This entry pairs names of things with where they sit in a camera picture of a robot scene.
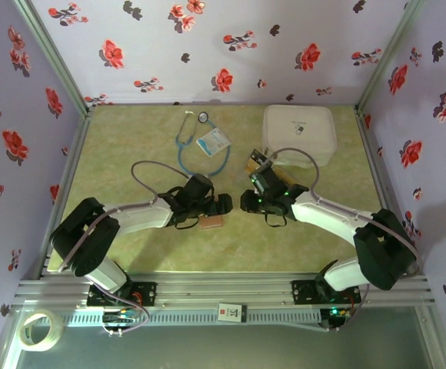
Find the aluminium corner post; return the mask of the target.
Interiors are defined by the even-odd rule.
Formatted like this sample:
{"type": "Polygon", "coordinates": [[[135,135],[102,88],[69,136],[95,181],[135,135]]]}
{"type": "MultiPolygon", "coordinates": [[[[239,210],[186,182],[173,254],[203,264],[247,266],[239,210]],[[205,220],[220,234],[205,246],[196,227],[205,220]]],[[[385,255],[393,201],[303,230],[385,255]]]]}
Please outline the aluminium corner post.
{"type": "Polygon", "coordinates": [[[32,4],[32,1],[12,0],[12,2],[25,20],[31,33],[34,35],[35,40],[45,54],[45,57],[48,59],[49,64],[53,68],[55,74],[58,76],[76,109],[82,117],[87,117],[89,107],[84,102],[82,94],[75,83],[74,78],[68,70],[65,61],[60,55],[55,43],[52,40],[52,37],[45,27],[45,24],[41,20],[35,6],[32,4]]]}
{"type": "Polygon", "coordinates": [[[418,14],[423,9],[428,0],[409,0],[404,8],[403,15],[399,21],[390,41],[388,42],[383,55],[380,58],[378,65],[375,67],[374,72],[361,94],[358,102],[354,105],[354,112],[357,117],[362,113],[363,108],[372,96],[374,90],[384,71],[389,66],[389,63],[395,56],[397,49],[404,41],[405,37],[409,34],[414,27],[418,14]]]}

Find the aluminium front rail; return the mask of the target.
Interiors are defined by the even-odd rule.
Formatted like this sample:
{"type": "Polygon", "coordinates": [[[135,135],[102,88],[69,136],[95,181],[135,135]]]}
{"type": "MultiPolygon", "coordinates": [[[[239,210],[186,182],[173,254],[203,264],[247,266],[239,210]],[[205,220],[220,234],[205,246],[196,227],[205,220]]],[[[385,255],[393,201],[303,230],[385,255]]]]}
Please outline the aluminium front rail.
{"type": "MultiPolygon", "coordinates": [[[[311,273],[291,272],[152,272],[133,274],[139,282],[155,282],[155,302],[149,309],[213,309],[219,302],[246,304],[255,309],[296,309],[291,283],[311,280],[311,273]]],[[[90,282],[69,273],[46,274],[24,280],[10,303],[12,310],[24,308],[85,308],[90,282]]],[[[425,276],[400,280],[390,291],[360,286],[367,293],[365,308],[433,306],[434,295],[425,276]]]]}

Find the blue stethoscope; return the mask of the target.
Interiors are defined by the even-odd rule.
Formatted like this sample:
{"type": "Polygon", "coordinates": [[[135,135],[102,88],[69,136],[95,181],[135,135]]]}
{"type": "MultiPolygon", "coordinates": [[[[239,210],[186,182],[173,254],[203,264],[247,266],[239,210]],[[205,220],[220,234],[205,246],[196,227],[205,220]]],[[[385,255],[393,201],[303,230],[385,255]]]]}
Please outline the blue stethoscope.
{"type": "MultiPolygon", "coordinates": [[[[185,166],[185,164],[183,162],[183,159],[182,159],[182,152],[184,151],[185,148],[187,148],[193,142],[194,136],[195,136],[195,131],[196,131],[196,128],[198,127],[198,125],[204,125],[204,124],[209,125],[211,130],[213,128],[218,128],[217,125],[215,125],[213,122],[211,122],[209,120],[209,116],[208,116],[208,113],[206,111],[201,111],[199,113],[195,113],[193,111],[185,111],[184,120],[182,121],[180,129],[179,129],[177,135],[175,136],[175,145],[178,147],[178,156],[177,156],[178,164],[181,167],[182,171],[184,171],[188,175],[194,175],[195,173],[193,171],[190,171],[189,169],[186,168],[186,166],[185,166]],[[181,133],[182,133],[184,127],[185,127],[185,124],[186,124],[187,120],[191,116],[195,116],[196,117],[195,125],[193,127],[193,130],[192,130],[192,133],[191,133],[189,139],[186,140],[186,141],[182,141],[180,139],[181,133]]],[[[225,166],[228,163],[228,160],[229,160],[229,157],[230,157],[230,154],[231,154],[231,146],[229,146],[228,148],[226,148],[226,149],[224,149],[222,151],[225,151],[225,156],[224,156],[223,162],[221,163],[221,165],[215,171],[209,172],[207,174],[207,176],[209,178],[210,177],[214,177],[216,175],[219,175],[223,171],[223,169],[225,168],[225,166]]]]}

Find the red and white label tag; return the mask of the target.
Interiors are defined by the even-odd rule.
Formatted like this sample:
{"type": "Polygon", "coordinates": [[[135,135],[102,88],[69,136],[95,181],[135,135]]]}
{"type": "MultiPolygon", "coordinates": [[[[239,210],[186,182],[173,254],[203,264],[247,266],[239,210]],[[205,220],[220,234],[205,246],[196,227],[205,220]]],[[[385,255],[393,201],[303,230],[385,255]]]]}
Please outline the red and white label tag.
{"type": "Polygon", "coordinates": [[[247,306],[244,304],[218,304],[218,321],[229,323],[245,323],[247,321],[247,306]]]}

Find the white medical pouch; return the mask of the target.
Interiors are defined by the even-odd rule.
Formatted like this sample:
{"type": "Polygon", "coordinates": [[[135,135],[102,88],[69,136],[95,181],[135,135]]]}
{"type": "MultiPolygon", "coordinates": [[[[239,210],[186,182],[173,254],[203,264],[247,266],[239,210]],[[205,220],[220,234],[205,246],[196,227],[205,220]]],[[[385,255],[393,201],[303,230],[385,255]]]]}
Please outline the white medical pouch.
{"type": "Polygon", "coordinates": [[[269,105],[262,125],[262,151],[277,150],[275,164],[311,168],[323,167],[337,150],[335,123],[330,109],[319,106],[269,105]]]}

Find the black and gold credit card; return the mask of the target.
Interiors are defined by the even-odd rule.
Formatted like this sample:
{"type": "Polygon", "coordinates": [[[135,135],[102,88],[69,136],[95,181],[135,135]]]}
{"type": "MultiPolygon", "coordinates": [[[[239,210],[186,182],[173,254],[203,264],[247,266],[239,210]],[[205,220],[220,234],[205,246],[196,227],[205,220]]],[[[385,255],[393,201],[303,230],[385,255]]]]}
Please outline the black and gold credit card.
{"type": "Polygon", "coordinates": [[[259,169],[267,160],[268,157],[266,155],[254,149],[246,161],[245,173],[247,175],[251,174],[253,171],[259,169]]]}
{"type": "Polygon", "coordinates": [[[282,167],[273,167],[275,174],[278,176],[280,180],[282,180],[287,186],[295,185],[298,183],[298,180],[289,173],[286,172],[282,167]]]}

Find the white and blue gauze packet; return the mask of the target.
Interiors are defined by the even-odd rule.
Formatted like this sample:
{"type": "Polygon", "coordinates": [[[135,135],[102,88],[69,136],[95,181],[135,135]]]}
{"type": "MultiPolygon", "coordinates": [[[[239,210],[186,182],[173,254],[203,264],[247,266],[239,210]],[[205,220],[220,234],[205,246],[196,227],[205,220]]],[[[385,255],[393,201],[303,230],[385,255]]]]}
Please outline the white and blue gauze packet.
{"type": "Polygon", "coordinates": [[[231,145],[231,141],[220,128],[213,128],[209,133],[198,138],[196,143],[209,158],[231,145]]]}

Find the small wired circuit board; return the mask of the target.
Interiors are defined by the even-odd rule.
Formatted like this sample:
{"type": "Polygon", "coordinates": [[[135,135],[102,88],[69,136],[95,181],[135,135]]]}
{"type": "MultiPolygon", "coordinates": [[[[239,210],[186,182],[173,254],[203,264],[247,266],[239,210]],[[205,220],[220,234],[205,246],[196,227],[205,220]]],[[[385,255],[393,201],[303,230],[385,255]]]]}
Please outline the small wired circuit board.
{"type": "Polygon", "coordinates": [[[134,324],[139,319],[138,314],[129,314],[128,312],[105,312],[102,316],[103,324],[134,324]]]}
{"type": "Polygon", "coordinates": [[[326,331],[339,332],[341,328],[351,319],[348,309],[332,307],[321,309],[321,322],[319,326],[326,331]]]}

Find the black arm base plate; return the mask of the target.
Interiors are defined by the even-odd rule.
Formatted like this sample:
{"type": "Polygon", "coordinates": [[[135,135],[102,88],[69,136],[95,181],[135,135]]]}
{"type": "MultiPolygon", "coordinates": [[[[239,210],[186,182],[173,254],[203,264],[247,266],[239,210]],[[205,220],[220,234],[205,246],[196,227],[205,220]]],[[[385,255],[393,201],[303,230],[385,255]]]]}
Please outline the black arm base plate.
{"type": "MultiPolygon", "coordinates": [[[[153,307],[155,305],[156,294],[157,284],[155,282],[132,281],[114,293],[116,296],[144,307],[153,307]]],[[[88,290],[86,304],[88,307],[128,306],[128,304],[108,296],[95,285],[92,285],[88,290]]]]}
{"type": "Polygon", "coordinates": [[[336,291],[324,281],[296,280],[291,282],[294,304],[350,304],[361,302],[358,287],[336,291]]]}

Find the aluminium side rail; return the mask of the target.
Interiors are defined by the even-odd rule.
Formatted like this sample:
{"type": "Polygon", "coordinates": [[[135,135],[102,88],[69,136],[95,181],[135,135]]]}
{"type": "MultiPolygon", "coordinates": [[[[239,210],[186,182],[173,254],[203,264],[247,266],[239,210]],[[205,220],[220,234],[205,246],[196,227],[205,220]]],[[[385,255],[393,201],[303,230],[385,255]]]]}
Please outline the aluminium side rail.
{"type": "Polygon", "coordinates": [[[78,122],[78,127],[75,131],[75,136],[67,156],[65,170],[59,183],[58,194],[52,207],[51,217],[49,218],[47,228],[45,229],[45,236],[43,238],[39,256],[32,269],[32,280],[39,280],[42,278],[43,274],[48,273],[46,262],[50,259],[53,250],[53,247],[50,245],[49,237],[62,221],[62,215],[65,212],[68,195],[72,187],[72,182],[94,111],[94,108],[88,109],[86,116],[81,117],[78,122]]]}
{"type": "Polygon", "coordinates": [[[384,184],[382,182],[381,173],[374,159],[374,152],[370,141],[368,140],[367,128],[364,123],[364,116],[362,110],[358,105],[353,106],[354,116],[358,125],[358,130],[361,136],[362,143],[364,145],[364,151],[368,160],[369,168],[371,171],[371,176],[374,182],[374,187],[377,192],[378,199],[383,208],[391,210],[391,204],[389,203],[389,196],[384,184]]]}

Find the clear tape roll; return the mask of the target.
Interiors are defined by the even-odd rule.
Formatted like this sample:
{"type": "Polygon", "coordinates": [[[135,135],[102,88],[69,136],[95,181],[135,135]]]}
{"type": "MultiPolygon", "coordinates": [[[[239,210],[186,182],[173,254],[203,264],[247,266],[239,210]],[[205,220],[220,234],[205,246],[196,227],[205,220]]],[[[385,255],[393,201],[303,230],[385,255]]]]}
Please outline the clear tape roll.
{"type": "Polygon", "coordinates": [[[31,352],[43,352],[53,348],[60,340],[64,330],[62,317],[52,311],[38,309],[27,313],[18,328],[18,338],[22,350],[31,352]],[[32,338],[32,331],[35,323],[46,318],[49,322],[48,333],[43,339],[35,342],[32,338]]]}

